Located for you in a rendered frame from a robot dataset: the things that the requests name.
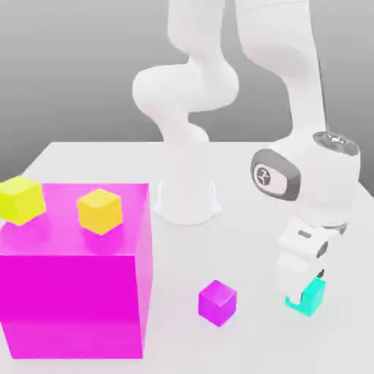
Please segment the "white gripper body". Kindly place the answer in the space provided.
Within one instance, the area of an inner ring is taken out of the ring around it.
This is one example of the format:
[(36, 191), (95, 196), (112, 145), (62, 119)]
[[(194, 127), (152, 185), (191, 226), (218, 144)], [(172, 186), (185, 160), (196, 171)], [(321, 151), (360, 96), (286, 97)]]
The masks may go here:
[(300, 295), (320, 271), (319, 264), (283, 251), (278, 257), (276, 268), (278, 289), (285, 295)]

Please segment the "small teal cube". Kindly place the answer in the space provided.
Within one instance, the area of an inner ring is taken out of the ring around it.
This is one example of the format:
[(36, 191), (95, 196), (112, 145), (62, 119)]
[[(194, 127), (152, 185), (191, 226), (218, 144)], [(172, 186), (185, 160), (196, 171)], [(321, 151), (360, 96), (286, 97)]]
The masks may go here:
[(311, 317), (323, 301), (325, 286), (325, 280), (315, 277), (303, 291), (298, 305), (292, 303), (288, 297), (285, 299), (285, 304), (304, 316)]

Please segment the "small purple cube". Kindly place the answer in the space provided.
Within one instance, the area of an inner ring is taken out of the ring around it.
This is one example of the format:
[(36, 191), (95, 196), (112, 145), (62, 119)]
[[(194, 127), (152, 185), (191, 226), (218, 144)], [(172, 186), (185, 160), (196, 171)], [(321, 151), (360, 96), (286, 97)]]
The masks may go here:
[(237, 291), (213, 280), (199, 292), (198, 313), (217, 327), (222, 327), (235, 313)]

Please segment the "small orange cube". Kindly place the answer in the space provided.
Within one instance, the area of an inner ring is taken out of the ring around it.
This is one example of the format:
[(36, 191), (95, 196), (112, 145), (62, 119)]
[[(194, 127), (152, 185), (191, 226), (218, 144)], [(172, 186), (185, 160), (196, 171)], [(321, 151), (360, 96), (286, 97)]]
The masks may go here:
[(82, 228), (104, 235), (123, 223), (121, 197), (98, 188), (77, 200)]

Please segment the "small yellow cube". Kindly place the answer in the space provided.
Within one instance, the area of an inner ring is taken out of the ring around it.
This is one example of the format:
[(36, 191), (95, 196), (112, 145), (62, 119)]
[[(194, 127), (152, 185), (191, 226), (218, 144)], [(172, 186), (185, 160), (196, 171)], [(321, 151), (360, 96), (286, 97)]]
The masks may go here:
[(46, 211), (42, 184), (21, 175), (0, 183), (0, 218), (22, 226)]

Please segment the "large magenta box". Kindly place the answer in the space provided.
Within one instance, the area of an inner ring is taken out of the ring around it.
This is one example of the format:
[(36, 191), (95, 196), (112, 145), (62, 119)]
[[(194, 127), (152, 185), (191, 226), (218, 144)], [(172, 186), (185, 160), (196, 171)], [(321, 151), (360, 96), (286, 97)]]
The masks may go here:
[(140, 359), (153, 282), (149, 186), (107, 183), (123, 223), (80, 226), (87, 183), (43, 185), (47, 211), (0, 229), (0, 325), (15, 359)]

